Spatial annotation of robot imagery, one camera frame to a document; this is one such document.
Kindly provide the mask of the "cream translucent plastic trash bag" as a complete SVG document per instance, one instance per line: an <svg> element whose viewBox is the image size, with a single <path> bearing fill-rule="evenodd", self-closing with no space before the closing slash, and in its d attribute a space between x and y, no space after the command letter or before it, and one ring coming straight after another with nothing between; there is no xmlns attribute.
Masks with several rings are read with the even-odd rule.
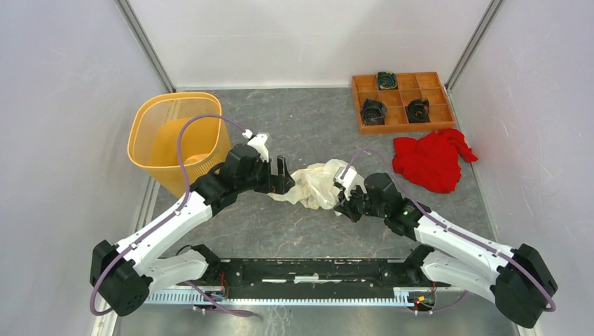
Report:
<svg viewBox="0 0 594 336"><path fill-rule="evenodd" d="M308 209L332 210L338 204L340 189L334 186L334 177L342 174L347 163L331 159L325 163L311 164L291 174L295 186L287 193L268 193L273 200L296 204L300 202Z"/></svg>

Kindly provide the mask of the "yellow mesh trash bin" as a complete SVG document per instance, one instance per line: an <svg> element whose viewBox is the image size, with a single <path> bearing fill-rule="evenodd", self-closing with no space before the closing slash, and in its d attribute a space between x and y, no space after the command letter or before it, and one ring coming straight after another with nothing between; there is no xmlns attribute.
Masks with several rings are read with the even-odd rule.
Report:
<svg viewBox="0 0 594 336"><path fill-rule="evenodd" d="M209 117L183 128L190 119L205 114ZM130 161L180 198L185 193L186 182L178 149L193 183L223 162L232 147L226 122L210 117L211 114L221 115L222 106L214 95L206 92L162 94L148 100L138 110L130 130L127 145Z"/></svg>

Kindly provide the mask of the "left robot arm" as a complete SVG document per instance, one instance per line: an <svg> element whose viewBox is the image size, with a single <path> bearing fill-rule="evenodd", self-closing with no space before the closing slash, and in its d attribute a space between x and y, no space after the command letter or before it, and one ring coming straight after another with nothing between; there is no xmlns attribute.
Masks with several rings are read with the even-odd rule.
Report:
<svg viewBox="0 0 594 336"><path fill-rule="evenodd" d="M193 228L234 204L239 194L284 195L294 185L284 156L277 156L277 173L273 174L270 161L254 146L236 145L223 162L190 184L167 212L116 244L103 240L93 248L92 313L101 314L95 307L98 295L109 304L108 312L127 316L161 288L194 279L203 285L214 284L220 276L219 265L197 251L167 259L161 255Z"/></svg>

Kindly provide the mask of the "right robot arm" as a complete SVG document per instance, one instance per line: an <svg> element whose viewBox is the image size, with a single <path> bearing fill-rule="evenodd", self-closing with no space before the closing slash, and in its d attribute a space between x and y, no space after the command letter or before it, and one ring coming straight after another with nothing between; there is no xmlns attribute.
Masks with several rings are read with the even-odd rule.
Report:
<svg viewBox="0 0 594 336"><path fill-rule="evenodd" d="M424 256L404 267L410 284L430 280L459 287L493 303L523 328L535 327L543 313L555 310L558 285L535 248L513 248L461 228L402 197L386 173L362 178L353 168L341 168L333 184L339 190L335 212L354 223L363 216L380 218L394 234L425 249Z"/></svg>

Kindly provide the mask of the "dark rolled item left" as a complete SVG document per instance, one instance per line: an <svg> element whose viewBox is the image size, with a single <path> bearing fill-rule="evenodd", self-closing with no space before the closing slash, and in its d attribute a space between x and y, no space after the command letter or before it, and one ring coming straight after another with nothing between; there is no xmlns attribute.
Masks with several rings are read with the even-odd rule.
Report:
<svg viewBox="0 0 594 336"><path fill-rule="evenodd" d="M387 107L379 100L366 99L360 110L362 123L365 126L384 125Z"/></svg>

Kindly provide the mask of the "dark rolled item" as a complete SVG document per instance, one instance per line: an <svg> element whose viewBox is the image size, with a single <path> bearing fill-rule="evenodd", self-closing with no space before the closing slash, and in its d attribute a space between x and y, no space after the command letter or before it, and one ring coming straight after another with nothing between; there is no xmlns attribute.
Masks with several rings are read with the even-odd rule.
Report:
<svg viewBox="0 0 594 336"><path fill-rule="evenodd" d="M362 123L365 126L384 125L387 107L379 100L366 99L360 110Z"/></svg>
<svg viewBox="0 0 594 336"><path fill-rule="evenodd" d="M380 71L376 74L376 83L379 91L397 90L398 80L395 73Z"/></svg>
<svg viewBox="0 0 594 336"><path fill-rule="evenodd" d="M406 107L406 116L409 123L428 123L430 103L428 99L414 99Z"/></svg>

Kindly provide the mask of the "red cloth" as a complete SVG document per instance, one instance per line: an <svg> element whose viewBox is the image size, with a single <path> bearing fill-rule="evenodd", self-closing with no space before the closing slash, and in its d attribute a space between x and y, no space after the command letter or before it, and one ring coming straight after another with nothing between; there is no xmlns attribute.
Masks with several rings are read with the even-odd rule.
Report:
<svg viewBox="0 0 594 336"><path fill-rule="evenodd" d="M393 170L433 193L455 191L462 177L460 158L468 163L478 160L457 129L440 129L420 139L397 137L393 143Z"/></svg>

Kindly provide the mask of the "wooden compartment tray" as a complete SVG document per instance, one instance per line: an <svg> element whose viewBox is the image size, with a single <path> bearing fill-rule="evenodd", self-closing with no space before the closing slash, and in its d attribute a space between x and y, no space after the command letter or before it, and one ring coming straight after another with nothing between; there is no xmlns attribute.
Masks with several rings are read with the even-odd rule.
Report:
<svg viewBox="0 0 594 336"><path fill-rule="evenodd" d="M380 89L377 74L352 77L352 96L360 134L430 132L456 126L447 92L436 72L396 73L394 76L396 87L391 90ZM386 107L382 125L364 124L361 112L368 99L379 101ZM407 106L415 99L429 102L427 122L413 122L407 116Z"/></svg>

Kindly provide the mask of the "dark rolled item right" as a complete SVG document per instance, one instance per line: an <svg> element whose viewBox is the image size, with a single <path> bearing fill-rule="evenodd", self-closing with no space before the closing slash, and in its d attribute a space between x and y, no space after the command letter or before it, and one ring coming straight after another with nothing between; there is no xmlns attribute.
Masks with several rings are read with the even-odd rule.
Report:
<svg viewBox="0 0 594 336"><path fill-rule="evenodd" d="M409 123L428 123L430 103L428 99L414 99L406 107L406 116Z"/></svg>

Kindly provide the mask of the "dark rolled item top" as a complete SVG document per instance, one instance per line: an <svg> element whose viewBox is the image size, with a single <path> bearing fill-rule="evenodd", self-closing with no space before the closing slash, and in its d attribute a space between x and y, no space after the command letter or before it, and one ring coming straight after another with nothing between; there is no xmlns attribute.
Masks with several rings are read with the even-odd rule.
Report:
<svg viewBox="0 0 594 336"><path fill-rule="evenodd" d="M380 71L376 74L376 83L379 91L397 90L398 80L395 73Z"/></svg>

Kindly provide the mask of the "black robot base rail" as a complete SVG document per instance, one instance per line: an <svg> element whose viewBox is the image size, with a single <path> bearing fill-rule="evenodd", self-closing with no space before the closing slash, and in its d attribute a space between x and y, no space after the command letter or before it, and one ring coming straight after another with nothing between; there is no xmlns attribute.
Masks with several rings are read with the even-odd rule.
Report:
<svg viewBox="0 0 594 336"><path fill-rule="evenodd" d="M447 288L422 273L420 258L427 248L416 248L405 259L224 259L204 244L182 251L196 251L207 261L195 285L222 289L228 299L375 299L390 298L395 288Z"/></svg>

